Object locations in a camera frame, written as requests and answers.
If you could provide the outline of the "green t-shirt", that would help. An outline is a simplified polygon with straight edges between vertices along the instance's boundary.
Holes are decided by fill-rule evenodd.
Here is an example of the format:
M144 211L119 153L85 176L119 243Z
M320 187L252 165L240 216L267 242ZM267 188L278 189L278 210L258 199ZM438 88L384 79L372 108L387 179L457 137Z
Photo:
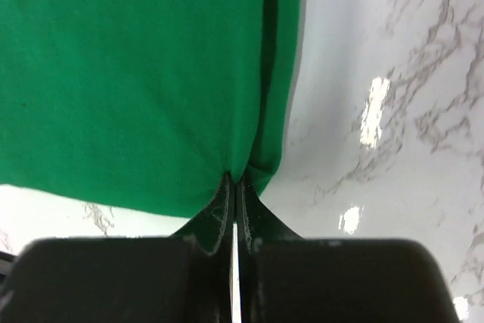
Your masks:
M1 181L190 217L281 161L301 0L1 0Z

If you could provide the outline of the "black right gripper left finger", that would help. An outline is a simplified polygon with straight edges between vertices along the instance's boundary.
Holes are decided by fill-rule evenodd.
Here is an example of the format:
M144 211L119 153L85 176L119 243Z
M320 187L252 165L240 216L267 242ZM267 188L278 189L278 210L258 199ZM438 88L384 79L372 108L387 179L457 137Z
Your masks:
M168 237L28 245L1 288L3 322L229 322L234 183Z

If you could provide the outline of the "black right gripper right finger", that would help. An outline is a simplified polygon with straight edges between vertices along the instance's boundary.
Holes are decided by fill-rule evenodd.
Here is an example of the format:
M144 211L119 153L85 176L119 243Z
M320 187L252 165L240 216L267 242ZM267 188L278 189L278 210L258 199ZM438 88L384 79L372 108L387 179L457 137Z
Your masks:
M431 253L405 239L308 239L237 183L245 322L456 322Z

